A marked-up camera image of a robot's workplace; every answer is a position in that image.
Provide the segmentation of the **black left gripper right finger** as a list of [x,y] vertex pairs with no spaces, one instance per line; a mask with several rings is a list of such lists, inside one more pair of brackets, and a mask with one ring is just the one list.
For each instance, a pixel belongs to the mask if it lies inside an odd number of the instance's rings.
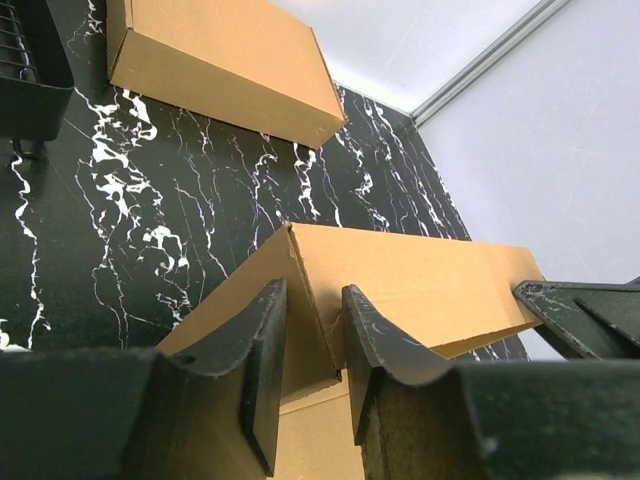
[[448,360],[342,291],[368,479],[635,479],[639,358]]

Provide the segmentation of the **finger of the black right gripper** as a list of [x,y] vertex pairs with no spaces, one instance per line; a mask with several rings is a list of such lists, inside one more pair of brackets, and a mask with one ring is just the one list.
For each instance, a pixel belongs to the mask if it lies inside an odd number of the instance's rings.
[[639,358],[639,280],[624,284],[526,280],[514,297],[540,321],[536,332],[563,358]]

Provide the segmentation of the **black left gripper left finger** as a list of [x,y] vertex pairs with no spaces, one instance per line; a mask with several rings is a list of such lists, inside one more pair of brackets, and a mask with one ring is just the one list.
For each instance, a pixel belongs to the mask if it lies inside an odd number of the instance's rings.
[[5,479],[267,479],[275,470],[284,279],[174,355],[1,356]]

